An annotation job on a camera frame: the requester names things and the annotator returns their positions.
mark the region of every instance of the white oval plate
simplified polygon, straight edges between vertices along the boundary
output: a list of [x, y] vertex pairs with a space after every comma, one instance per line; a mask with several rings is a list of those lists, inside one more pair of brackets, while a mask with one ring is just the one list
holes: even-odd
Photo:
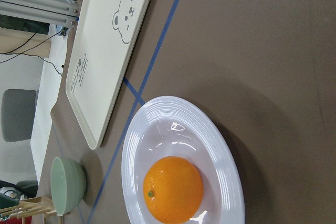
[[201, 172], [203, 200], [187, 224], [245, 223], [242, 185], [222, 135], [195, 105], [166, 96], [141, 107], [126, 133], [121, 175], [132, 224], [161, 223], [148, 211], [142, 186], [149, 168], [166, 156], [183, 157]]

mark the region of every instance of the gray chair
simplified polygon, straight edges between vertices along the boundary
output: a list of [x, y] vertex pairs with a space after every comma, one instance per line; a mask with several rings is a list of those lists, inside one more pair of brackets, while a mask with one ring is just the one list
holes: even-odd
[[1, 127], [6, 142], [31, 139], [36, 108], [35, 90], [7, 89], [2, 97]]

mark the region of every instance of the wooden stick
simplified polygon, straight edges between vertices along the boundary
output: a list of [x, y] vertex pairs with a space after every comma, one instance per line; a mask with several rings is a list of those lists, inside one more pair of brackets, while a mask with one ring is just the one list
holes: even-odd
[[0, 209], [0, 212], [6, 212], [6, 211], [9, 211], [9, 210], [19, 208], [19, 207], [20, 207], [20, 205], [17, 205], [17, 206], [14, 206], [14, 207], [3, 208], [3, 209]]
[[[35, 208], [30, 208], [28, 211], [25, 211], [24, 213], [30, 213], [30, 212], [35, 212], [35, 211], [38, 211], [38, 210], [41, 210], [42, 207], [35, 207]], [[18, 215], [21, 215], [22, 213], [21, 212], [18, 212], [16, 214], [12, 214], [11, 217], [16, 217]]]
[[16, 213], [16, 212], [25, 211], [25, 210], [27, 210], [27, 209], [29, 209], [29, 208], [30, 208], [30, 207], [24, 207], [24, 208], [18, 208], [18, 209], [9, 211], [9, 212], [4, 212], [3, 214], [1, 214], [1, 217], [3, 217], [3, 216], [7, 216], [7, 215], [11, 215], [11, 214], [14, 214], [14, 213]]
[[43, 197], [36, 197], [36, 198], [24, 199], [24, 200], [21, 200], [21, 202], [40, 203], [42, 199]]
[[45, 217], [49, 217], [49, 216], [53, 216], [53, 215], [56, 215], [57, 213], [56, 213], [56, 210], [53, 210], [53, 211], [51, 211], [51, 212], [46, 212], [45, 214], [44, 214], [44, 216]]
[[64, 216], [58, 216], [58, 224], [64, 224]]
[[17, 215], [16, 218], [39, 215], [39, 214], [43, 214], [43, 213], [48, 212], [48, 211], [50, 211], [50, 208], [45, 208], [45, 209], [41, 209], [41, 210], [38, 210], [38, 211], [25, 211], [22, 214]]

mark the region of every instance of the table surface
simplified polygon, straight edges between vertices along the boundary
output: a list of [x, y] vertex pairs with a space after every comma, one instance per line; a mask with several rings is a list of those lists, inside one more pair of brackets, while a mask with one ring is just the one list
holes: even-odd
[[140, 106], [161, 95], [194, 103], [220, 130], [240, 175], [246, 223], [336, 222], [335, 0], [151, 0], [94, 151], [65, 93], [74, 36], [38, 190], [51, 197], [56, 156], [83, 166], [87, 192], [66, 223], [129, 223], [124, 135]]

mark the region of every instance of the orange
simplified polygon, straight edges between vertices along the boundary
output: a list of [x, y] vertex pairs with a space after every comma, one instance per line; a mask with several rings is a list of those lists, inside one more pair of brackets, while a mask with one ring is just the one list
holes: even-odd
[[143, 181], [149, 212], [166, 224], [184, 223], [194, 216], [203, 198], [197, 168], [181, 157], [164, 157], [154, 163]]

